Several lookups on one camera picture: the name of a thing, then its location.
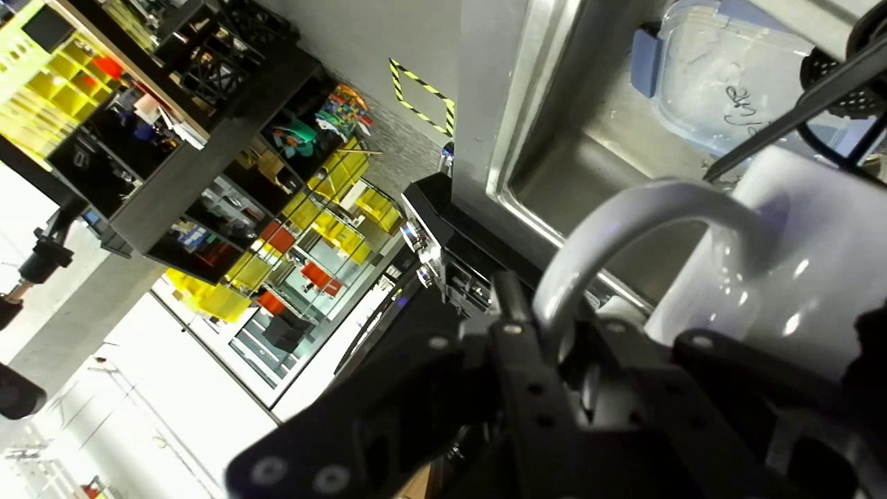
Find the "yellow and black striped tape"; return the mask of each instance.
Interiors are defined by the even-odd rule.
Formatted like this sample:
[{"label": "yellow and black striped tape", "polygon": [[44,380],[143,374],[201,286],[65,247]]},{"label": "yellow and black striped tape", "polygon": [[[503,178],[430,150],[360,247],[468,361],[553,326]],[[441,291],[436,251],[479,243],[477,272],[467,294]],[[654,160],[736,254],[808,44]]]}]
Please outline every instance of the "yellow and black striped tape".
[{"label": "yellow and black striped tape", "polygon": [[[410,71],[405,63],[388,57],[388,71],[391,71],[391,85],[395,85],[395,97],[399,105],[405,105],[410,114],[416,114],[421,121],[432,125],[438,133],[445,133],[448,137],[454,136],[454,103],[438,92],[438,85],[421,81],[416,71]],[[409,97],[405,97],[405,85],[402,76],[414,81],[416,85],[421,85],[424,92],[430,92],[432,97],[438,97],[445,103],[445,125],[438,125],[432,117],[421,114]]]}]

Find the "floor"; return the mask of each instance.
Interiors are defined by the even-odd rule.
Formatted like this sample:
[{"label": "floor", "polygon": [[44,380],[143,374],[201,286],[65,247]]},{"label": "floor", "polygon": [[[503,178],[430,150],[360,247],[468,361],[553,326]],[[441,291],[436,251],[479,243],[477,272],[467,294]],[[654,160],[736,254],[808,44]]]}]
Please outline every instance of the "floor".
[{"label": "floor", "polygon": [[[370,180],[399,194],[416,178],[438,171],[441,130],[421,121],[395,97],[388,57],[416,71],[430,85],[457,99],[457,21],[461,0],[260,0],[292,20],[302,47],[339,81],[370,97],[377,130],[370,147],[377,160]],[[445,103],[420,83],[402,76],[410,105],[445,121]]]}]

